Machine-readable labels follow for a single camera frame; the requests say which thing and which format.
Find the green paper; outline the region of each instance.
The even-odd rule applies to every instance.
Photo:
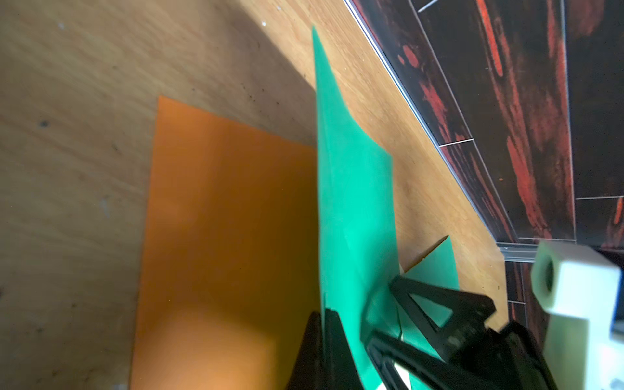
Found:
[[[364,349],[373,328],[400,334],[388,283],[399,273],[392,158],[349,114],[312,31],[318,126],[321,306],[340,315],[366,390],[381,384]]]
[[[457,277],[451,238],[447,237],[427,257],[403,274],[403,276],[430,285],[459,290],[459,279]],[[414,300],[438,326],[446,323],[451,317],[452,311],[449,308],[421,297],[414,297]],[[433,349],[403,309],[399,309],[399,318],[401,320],[401,329],[403,330],[403,341],[439,359],[440,356],[436,350]],[[411,374],[409,381],[412,385],[412,390],[429,389],[429,386]]]

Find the wooden floor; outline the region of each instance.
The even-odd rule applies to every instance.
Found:
[[[0,388],[127,384],[156,99],[314,143],[316,25],[394,157],[406,268],[451,235],[507,318],[504,262],[340,0],[0,2]]]

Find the green sheet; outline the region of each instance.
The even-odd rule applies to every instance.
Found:
[[[451,238],[447,237],[436,249],[428,254],[427,257],[403,274],[403,276],[430,285],[459,290],[459,279],[457,277],[457,267],[455,264],[455,256],[453,255]],[[421,297],[413,298],[438,326],[442,326],[451,317],[452,311],[450,309],[439,306]],[[399,308],[399,318],[403,331],[403,341],[439,359],[440,356],[437,354],[436,350],[427,342],[425,336],[422,335],[416,325],[414,325],[412,320],[407,317],[407,314],[401,308]],[[409,376],[409,380],[412,385],[412,390],[429,389],[429,386],[412,375]]]
[[[366,351],[372,328],[398,337],[388,283],[399,274],[392,158],[349,114],[316,30],[321,313],[339,313],[366,390],[381,379]]]

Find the orange sheet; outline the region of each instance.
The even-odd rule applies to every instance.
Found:
[[[131,388],[283,389],[313,310],[316,150],[159,98]]]

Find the wood grain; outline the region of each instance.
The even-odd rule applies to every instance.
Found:
[[[577,238],[603,249],[624,245],[624,198],[577,199]]]
[[[4,1],[0,388],[127,383],[158,95],[313,144],[313,24],[394,157],[401,263],[450,235],[506,322],[502,255],[342,2]]]
[[[445,0],[419,13],[520,237],[574,238],[561,8]]]
[[[447,145],[441,152],[496,241],[515,242],[514,228],[474,142]]]
[[[524,287],[522,286],[522,263],[505,261],[505,276],[507,277],[507,299],[525,302]]]
[[[624,4],[566,0],[577,197],[624,195]]]
[[[439,145],[472,138],[409,0],[354,0]]]
[[[542,309],[540,303],[533,294],[533,288],[531,287],[532,267],[533,263],[520,264],[524,298],[526,301],[527,328],[531,331],[533,337],[535,337],[537,346],[542,348],[544,346],[544,339],[546,338],[546,329],[548,329],[548,319],[550,316]]]
[[[524,303],[507,302],[509,306],[509,321],[515,321],[518,324],[527,327],[527,310]]]

